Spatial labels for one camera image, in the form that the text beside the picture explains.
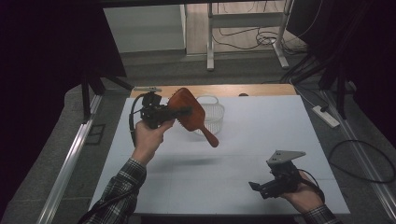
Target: white table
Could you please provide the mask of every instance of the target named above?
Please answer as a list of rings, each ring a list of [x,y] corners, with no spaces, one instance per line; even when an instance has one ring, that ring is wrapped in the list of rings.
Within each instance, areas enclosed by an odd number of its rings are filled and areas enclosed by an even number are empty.
[[[132,153],[128,116],[133,100],[126,100],[92,205]],[[317,179],[335,214],[349,213],[300,96],[220,97],[219,101],[225,107],[219,146],[211,147],[202,136],[176,123],[148,164],[136,214],[298,214],[284,199],[263,200],[248,184],[274,179],[265,161],[276,150],[306,152],[293,163]]]

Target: red-brown paddle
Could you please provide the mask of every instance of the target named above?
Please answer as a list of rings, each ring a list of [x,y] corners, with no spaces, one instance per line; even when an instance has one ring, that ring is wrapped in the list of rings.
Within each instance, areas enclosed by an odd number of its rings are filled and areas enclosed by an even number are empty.
[[[210,146],[217,147],[219,145],[219,139],[213,135],[213,133],[211,133],[204,125],[204,109],[188,89],[181,88],[178,90],[169,99],[168,107],[173,110],[179,110],[181,107],[191,107],[190,115],[179,116],[177,120],[189,132],[195,131],[197,129],[201,130]]]

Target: white basket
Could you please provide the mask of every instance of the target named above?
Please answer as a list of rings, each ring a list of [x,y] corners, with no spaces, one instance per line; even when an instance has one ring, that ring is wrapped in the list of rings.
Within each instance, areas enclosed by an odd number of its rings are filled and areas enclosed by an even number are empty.
[[[214,95],[202,95],[198,96],[196,99],[198,101],[198,98],[201,97],[208,97],[208,98],[214,98],[216,100],[215,103],[212,104],[201,104],[202,108],[205,111],[205,127],[213,134],[218,133],[221,130],[222,127],[222,120],[224,117],[224,106],[219,103],[218,97]],[[201,130],[197,129],[194,131],[195,133],[198,133],[200,135],[204,135]]]

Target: person's left hand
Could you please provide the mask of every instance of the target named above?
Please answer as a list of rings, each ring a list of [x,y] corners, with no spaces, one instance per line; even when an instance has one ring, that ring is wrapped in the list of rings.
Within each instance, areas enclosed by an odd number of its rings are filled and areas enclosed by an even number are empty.
[[[157,129],[150,129],[143,120],[137,122],[135,127],[136,147],[132,154],[132,158],[143,165],[147,165],[154,157],[155,151],[160,146],[160,143],[163,142],[163,134],[173,126],[174,122],[174,119],[168,120]]]

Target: electrical outlet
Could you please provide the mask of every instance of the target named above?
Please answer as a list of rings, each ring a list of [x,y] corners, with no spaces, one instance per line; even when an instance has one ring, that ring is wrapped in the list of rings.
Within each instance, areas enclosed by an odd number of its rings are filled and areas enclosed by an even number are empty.
[[[327,113],[326,111],[321,112],[320,109],[321,109],[320,105],[317,105],[312,108],[312,110],[327,124],[329,124],[330,127],[335,128],[338,125],[340,125],[340,122],[338,122],[335,118],[333,118],[329,113]]]

